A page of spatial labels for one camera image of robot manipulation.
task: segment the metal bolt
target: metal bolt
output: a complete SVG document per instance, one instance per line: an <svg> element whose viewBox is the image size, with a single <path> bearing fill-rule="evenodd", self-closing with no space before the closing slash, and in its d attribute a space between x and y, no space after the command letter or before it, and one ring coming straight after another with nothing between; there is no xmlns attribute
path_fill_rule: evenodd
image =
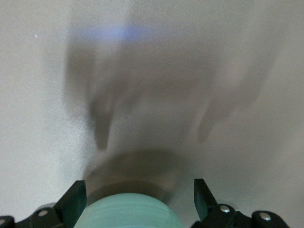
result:
<svg viewBox="0 0 304 228"><path fill-rule="evenodd" d="M39 217L45 216L47 214L47 212L48 212L47 210L42 210L38 213L38 216Z"/></svg>
<svg viewBox="0 0 304 228"><path fill-rule="evenodd" d="M261 213L260 213L260 216L261 216L261 218L262 218L263 220L266 220L266 221L270 221L270 220L271 220L270 215L268 215L268 214L265 213L265 212L261 212Z"/></svg>
<svg viewBox="0 0 304 228"><path fill-rule="evenodd" d="M223 211L223 212L225 212L225 213L229 213L230 212L229 207L227 207L225 205L220 206L220 210Z"/></svg>

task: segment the screw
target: screw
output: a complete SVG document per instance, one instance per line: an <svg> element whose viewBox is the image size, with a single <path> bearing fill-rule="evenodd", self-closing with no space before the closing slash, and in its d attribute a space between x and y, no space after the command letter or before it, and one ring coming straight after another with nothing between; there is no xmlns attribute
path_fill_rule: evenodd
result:
<svg viewBox="0 0 304 228"><path fill-rule="evenodd" d="M39 217L45 216L47 214L47 212L48 212L47 210L42 210L38 213L38 216Z"/></svg>
<svg viewBox="0 0 304 228"><path fill-rule="evenodd" d="M265 212L261 212L261 213L260 213L260 216L261 216L261 218L262 218L263 220L266 220L266 221L270 221L270 220L271 220L270 215L268 215L268 214L265 213Z"/></svg>
<svg viewBox="0 0 304 228"><path fill-rule="evenodd" d="M225 205L220 206L220 210L223 211L223 212L225 212L225 213L229 213L230 212L229 207L227 207Z"/></svg>

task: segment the green plastic object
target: green plastic object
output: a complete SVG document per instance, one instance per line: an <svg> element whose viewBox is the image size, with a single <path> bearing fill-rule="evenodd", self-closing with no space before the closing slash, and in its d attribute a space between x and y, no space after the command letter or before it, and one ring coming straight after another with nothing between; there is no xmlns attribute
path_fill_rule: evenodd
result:
<svg viewBox="0 0 304 228"><path fill-rule="evenodd" d="M159 200L137 193L100 199L87 207L75 228L184 228L179 218Z"/></svg>

